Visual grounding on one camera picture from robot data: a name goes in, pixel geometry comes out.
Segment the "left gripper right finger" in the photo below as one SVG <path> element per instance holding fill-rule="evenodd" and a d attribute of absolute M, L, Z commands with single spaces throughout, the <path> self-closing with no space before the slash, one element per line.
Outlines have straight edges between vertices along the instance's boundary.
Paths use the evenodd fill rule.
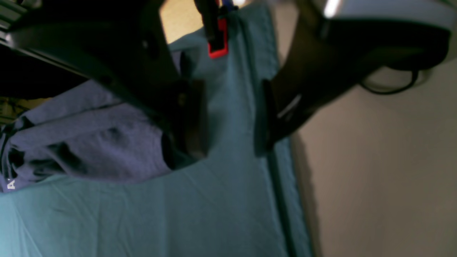
<path fill-rule="evenodd" d="M 449 0 L 302 0 L 283 66 L 262 80 L 257 155 L 356 85 L 377 95 L 412 88 L 447 57 Z"/>

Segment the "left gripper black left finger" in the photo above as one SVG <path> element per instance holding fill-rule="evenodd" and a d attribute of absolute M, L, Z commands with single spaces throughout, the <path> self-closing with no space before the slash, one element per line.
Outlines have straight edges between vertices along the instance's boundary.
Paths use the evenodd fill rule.
<path fill-rule="evenodd" d="M 39 0 L 7 28 L 7 46 L 93 79 L 142 109 L 188 161 L 208 153 L 205 83 L 183 77 L 162 0 Z"/>

